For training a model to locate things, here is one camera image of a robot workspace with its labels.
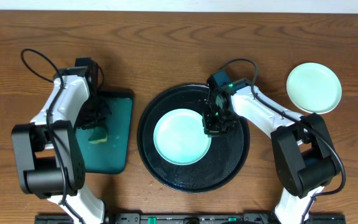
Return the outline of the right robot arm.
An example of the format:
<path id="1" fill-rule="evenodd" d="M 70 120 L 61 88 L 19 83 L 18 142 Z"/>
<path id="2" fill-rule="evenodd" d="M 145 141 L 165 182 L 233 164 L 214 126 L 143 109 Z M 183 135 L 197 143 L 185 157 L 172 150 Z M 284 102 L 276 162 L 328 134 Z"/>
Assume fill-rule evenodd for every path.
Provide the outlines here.
<path id="1" fill-rule="evenodd" d="M 210 76 L 209 108 L 203 113 L 204 131 L 219 136 L 244 118 L 272 142 L 275 168 L 283 193 L 272 219 L 277 223 L 306 223 L 317 197 L 340 192 L 346 183 L 344 165 L 334 149 L 324 119 L 289 111 L 266 97 L 245 78 Z"/>

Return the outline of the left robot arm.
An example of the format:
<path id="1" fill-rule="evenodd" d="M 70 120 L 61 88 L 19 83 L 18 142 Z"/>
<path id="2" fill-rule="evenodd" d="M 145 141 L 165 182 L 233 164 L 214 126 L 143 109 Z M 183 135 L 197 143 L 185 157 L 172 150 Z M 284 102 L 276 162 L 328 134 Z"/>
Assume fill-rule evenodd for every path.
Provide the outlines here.
<path id="1" fill-rule="evenodd" d="M 85 183 L 85 160 L 76 132 L 91 130 L 90 144 L 105 142 L 111 114 L 100 97 L 98 65 L 57 70 L 40 112 L 11 132 L 22 191 L 59 205 L 73 223 L 109 223 L 105 203 Z"/>

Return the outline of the green yellow sponge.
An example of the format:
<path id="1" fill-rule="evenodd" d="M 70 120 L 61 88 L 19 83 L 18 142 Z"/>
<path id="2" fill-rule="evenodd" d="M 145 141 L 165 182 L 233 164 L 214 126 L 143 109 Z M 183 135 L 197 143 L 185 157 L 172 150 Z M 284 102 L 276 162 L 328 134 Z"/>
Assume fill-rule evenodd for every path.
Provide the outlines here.
<path id="1" fill-rule="evenodd" d="M 108 140 L 108 132 L 102 126 L 97 126 L 93 129 L 92 135 L 89 137 L 90 144 L 99 144 Z"/>

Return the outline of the mint plate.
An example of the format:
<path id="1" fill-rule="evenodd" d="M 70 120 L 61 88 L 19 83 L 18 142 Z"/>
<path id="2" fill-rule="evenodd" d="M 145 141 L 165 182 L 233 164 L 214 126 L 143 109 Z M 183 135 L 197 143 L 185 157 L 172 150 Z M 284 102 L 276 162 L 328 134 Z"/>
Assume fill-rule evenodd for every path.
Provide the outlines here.
<path id="1" fill-rule="evenodd" d="M 288 75 L 286 89 L 291 102 L 307 113 L 328 113 L 342 98 L 337 75 L 330 68 L 314 62 L 296 66 Z"/>
<path id="2" fill-rule="evenodd" d="M 212 139 L 204 133 L 199 113 L 180 108 L 165 113 L 157 121 L 153 142 L 159 155 L 167 162 L 187 166 L 207 154 Z"/>

